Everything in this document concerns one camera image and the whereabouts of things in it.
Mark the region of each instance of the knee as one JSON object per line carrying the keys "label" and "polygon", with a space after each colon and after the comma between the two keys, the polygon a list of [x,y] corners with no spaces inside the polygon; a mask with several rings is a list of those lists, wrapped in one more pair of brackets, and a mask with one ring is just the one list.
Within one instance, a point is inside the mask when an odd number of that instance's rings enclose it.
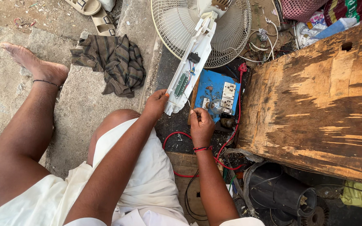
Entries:
{"label": "knee", "polygon": [[115,110],[111,112],[108,116],[106,116],[106,118],[104,118],[104,122],[109,124],[119,125],[123,122],[139,118],[139,116],[140,114],[135,110],[120,109],[120,110]]}

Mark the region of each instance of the metal gear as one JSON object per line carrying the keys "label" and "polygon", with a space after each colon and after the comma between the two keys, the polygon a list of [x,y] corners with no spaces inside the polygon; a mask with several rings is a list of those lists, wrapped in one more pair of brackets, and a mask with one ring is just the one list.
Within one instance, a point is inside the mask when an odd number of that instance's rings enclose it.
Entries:
{"label": "metal gear", "polygon": [[301,218],[301,226],[329,226],[329,207],[323,198],[317,197],[315,212]]}

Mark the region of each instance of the fan guard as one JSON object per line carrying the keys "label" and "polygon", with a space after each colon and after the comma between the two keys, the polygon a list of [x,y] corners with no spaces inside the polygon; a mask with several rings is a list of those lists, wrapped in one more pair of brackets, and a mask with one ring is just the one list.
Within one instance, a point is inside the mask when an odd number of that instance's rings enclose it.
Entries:
{"label": "fan guard", "polygon": [[[160,39],[171,53],[182,59],[191,38],[196,34],[195,26],[200,19],[198,0],[151,0],[151,10]],[[236,0],[216,23],[212,52],[204,68],[223,66],[236,58],[244,48],[251,30],[249,0]]]}

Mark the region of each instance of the white plastic sack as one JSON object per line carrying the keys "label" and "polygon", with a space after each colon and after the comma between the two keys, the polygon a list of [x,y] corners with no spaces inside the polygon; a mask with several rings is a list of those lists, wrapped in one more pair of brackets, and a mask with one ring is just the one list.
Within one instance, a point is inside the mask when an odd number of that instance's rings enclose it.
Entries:
{"label": "white plastic sack", "polygon": [[312,29],[308,28],[308,25],[303,22],[299,22],[296,24],[296,32],[297,32],[297,39],[299,42],[300,48],[306,46],[306,42],[311,37],[319,34],[321,31],[326,29],[328,26],[326,25],[325,18],[323,17],[323,10],[316,11],[311,19],[310,22],[312,24]]}
{"label": "white plastic sack", "polygon": [[111,12],[115,6],[115,0],[99,0],[105,11]]}

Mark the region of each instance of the brown rag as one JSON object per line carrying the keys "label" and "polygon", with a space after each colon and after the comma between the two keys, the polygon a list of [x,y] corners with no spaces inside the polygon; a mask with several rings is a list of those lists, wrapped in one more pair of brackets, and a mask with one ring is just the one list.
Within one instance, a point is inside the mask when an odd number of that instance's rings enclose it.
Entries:
{"label": "brown rag", "polygon": [[71,49],[74,65],[92,67],[95,72],[104,72],[106,87],[102,94],[114,92],[121,97],[134,97],[134,88],[143,86],[146,71],[138,46],[115,36],[89,35],[80,40],[82,49]]}

